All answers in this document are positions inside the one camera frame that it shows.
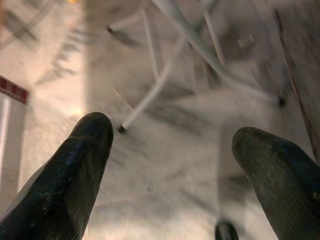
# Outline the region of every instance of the floor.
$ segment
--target floor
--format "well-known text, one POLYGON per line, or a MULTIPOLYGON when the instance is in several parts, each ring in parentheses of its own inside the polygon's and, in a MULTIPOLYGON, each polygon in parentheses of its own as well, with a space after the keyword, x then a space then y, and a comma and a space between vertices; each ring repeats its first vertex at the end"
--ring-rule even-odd
MULTIPOLYGON (((200 11, 196 1, 176 2, 190 21, 200 11)), ((220 1, 212 19, 230 71, 285 93, 287 106, 204 73, 205 64, 186 48, 159 99, 126 134, 115 131, 83 239, 209 240, 220 219, 234 223, 242 240, 277 239, 231 153, 233 134, 253 126, 294 141, 312 156, 288 84, 274 4, 220 1)), ((0 73, 28 88, 31 97, 17 166, 20 188, 83 115, 102 112, 116 128, 153 84, 142 22, 115 36, 105 30, 138 6, 138 0, 5 2, 0 73)), ((154 6, 148 14, 165 60, 177 31, 154 6)), ((208 41, 206 31, 203 37, 208 41)))

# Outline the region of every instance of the red and white stripe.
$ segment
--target red and white stripe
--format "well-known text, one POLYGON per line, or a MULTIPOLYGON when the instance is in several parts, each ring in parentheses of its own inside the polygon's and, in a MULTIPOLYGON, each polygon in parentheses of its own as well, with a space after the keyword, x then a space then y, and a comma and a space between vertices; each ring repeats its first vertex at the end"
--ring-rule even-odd
POLYGON ((0 93, 3 93, 10 98, 17 100, 23 104, 28 103, 29 92, 17 84, 9 81, 0 75, 0 93))

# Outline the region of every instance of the wooden floor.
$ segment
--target wooden floor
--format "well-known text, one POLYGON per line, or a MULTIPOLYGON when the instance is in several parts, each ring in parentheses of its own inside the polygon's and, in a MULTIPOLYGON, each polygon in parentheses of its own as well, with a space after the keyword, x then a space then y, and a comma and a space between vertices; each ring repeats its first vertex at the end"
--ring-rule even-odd
POLYGON ((276 11, 278 29, 317 162, 320 162, 320 2, 276 11))

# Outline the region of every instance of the white metal leg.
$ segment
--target white metal leg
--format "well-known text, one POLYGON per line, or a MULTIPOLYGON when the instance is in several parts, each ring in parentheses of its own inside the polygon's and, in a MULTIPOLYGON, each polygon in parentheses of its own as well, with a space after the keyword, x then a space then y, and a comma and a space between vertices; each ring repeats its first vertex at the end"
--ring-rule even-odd
POLYGON ((158 58, 156 57, 155 45, 154 45, 153 37, 151 34, 148 16, 145 9, 141 11, 141 15, 144 23, 146 41, 147 41, 149 52, 150 52, 153 74, 154 74, 155 80, 158 81, 159 80, 159 61, 157 61, 158 58))
POLYGON ((229 73, 217 60, 214 53, 206 46, 197 32, 188 23, 186 18, 170 0, 152 0, 153 3, 165 14, 177 27, 177 29, 188 39, 190 44, 198 53, 208 62, 208 64, 219 74, 222 79, 231 86, 243 89, 251 94, 262 98, 268 102, 277 104, 279 98, 268 94, 255 86, 247 83, 245 80, 229 73))
POLYGON ((134 14, 128 16, 127 18, 124 18, 121 21, 115 22, 113 24, 110 24, 107 26, 107 30, 109 32, 116 32, 121 29, 128 28, 136 23, 138 23, 141 20, 141 10, 139 9, 134 14))
POLYGON ((208 27, 209 33, 210 33, 210 37, 216 52, 216 55, 218 57, 219 62, 221 63, 222 66, 224 66, 225 68, 227 67, 226 65, 226 58, 225 55, 222 51, 218 36, 216 34, 215 28, 211 22, 211 17, 210 17, 210 13, 208 12, 205 3, 203 0, 201 0, 201 5, 202 5, 202 14, 203 17, 205 19, 206 25, 208 27))
POLYGON ((176 60, 178 59, 184 48, 187 46, 187 44, 188 41, 185 37, 178 38, 174 47, 174 53, 171 59, 164 65, 164 68, 159 75, 158 81, 155 82, 146 96, 138 103, 138 105, 132 110, 130 115, 121 124, 119 128, 120 132, 124 132, 129 127, 129 125, 159 96, 161 90, 164 88, 167 80, 169 79, 169 74, 171 73, 176 60))

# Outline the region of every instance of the black leg cap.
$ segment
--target black leg cap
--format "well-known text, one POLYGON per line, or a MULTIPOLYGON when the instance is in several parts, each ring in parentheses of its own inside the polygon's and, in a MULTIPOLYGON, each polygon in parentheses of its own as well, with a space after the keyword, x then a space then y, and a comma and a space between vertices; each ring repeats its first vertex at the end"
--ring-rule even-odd
POLYGON ((108 31, 108 33, 110 34, 114 34, 115 31, 110 27, 110 26, 106 26, 105 29, 108 31))
POLYGON ((121 134, 125 134, 127 130, 122 125, 120 125, 120 127, 118 128, 118 132, 121 134))
POLYGON ((287 104, 286 99, 284 97, 278 97, 278 105, 279 107, 284 107, 287 104))
POLYGON ((219 222, 215 226, 216 240, 239 240, 235 227, 229 222, 219 222))

